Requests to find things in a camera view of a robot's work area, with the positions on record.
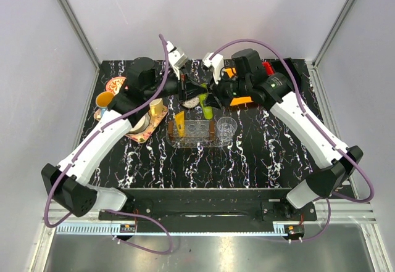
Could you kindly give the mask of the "clear glass tumbler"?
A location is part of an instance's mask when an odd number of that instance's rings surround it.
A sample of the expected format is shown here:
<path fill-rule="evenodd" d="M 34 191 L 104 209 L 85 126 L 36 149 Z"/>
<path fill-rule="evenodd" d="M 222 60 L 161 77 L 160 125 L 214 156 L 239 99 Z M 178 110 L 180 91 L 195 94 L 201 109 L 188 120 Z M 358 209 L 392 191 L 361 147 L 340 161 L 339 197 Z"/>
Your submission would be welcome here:
<path fill-rule="evenodd" d="M 217 121 L 217 137 L 221 142 L 229 142 L 236 133 L 238 124 L 232 117 L 221 117 Z"/>

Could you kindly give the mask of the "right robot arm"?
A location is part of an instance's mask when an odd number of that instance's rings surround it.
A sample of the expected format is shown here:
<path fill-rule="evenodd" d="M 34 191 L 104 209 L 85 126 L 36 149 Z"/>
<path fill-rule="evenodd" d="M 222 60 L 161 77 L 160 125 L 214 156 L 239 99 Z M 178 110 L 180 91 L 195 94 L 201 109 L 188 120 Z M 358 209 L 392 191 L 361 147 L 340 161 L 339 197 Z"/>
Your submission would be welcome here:
<path fill-rule="evenodd" d="M 297 98 L 291 80 L 282 73 L 270 73 L 257 51 L 244 49 L 233 54 L 234 69 L 225 70 L 223 56 L 208 53 L 203 59 L 212 70 L 205 104 L 221 108 L 232 100 L 249 97 L 252 102 L 280 119 L 306 147 L 319 170 L 290 190 L 281 204 L 281 214 L 295 220 L 303 207 L 318 198 L 332 195 L 354 172 L 364 153 L 359 146 L 348 146 L 338 139 L 303 100 Z"/>

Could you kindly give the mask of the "yellow toothpaste tube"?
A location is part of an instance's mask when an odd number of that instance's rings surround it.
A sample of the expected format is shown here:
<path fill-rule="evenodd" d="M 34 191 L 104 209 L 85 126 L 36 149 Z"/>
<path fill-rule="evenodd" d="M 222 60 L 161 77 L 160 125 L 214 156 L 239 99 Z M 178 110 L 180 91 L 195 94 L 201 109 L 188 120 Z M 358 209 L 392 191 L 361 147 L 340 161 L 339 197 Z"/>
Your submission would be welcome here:
<path fill-rule="evenodd" d="M 181 111 L 175 115 L 175 124 L 177 126 L 178 135 L 180 137 L 185 136 L 185 112 Z"/>

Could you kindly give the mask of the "green toothpaste tube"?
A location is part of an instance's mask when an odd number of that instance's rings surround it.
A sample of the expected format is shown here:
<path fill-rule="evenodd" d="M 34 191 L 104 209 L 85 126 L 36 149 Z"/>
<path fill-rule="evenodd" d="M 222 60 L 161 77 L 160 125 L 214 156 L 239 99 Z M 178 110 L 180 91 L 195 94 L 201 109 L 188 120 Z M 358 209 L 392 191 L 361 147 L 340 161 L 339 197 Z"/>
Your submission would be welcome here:
<path fill-rule="evenodd" d="M 205 103 L 206 98 L 208 96 L 207 84 L 203 83 L 203 84 L 201 84 L 201 86 L 205 89 L 205 93 L 198 95 L 199 103 L 200 103 L 204 118 L 206 120 L 211 120 L 211 119 L 213 119 L 213 116 L 214 116 L 212 107 L 206 105 L 206 103 Z"/>

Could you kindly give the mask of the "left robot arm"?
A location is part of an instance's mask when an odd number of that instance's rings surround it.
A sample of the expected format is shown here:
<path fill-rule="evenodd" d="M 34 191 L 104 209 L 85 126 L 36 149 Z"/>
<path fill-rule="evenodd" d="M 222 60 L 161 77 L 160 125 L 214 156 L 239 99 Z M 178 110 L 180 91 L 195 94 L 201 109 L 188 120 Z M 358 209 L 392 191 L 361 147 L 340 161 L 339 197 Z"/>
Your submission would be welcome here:
<path fill-rule="evenodd" d="M 190 77 L 188 65 L 187 57 L 171 54 L 162 69 L 148 57 L 139 57 L 125 67 L 118 91 L 90 134 L 57 165 L 47 163 L 42 168 L 48 194 L 45 219 L 52 200 L 65 208 L 68 216 L 83 217 L 92 210 L 111 210 L 121 220 L 132 216 L 132 196 L 121 189 L 92 186 L 89 181 L 120 139 L 147 130 L 154 118 L 149 106 L 152 101 L 177 95 L 186 102 L 204 92 Z"/>

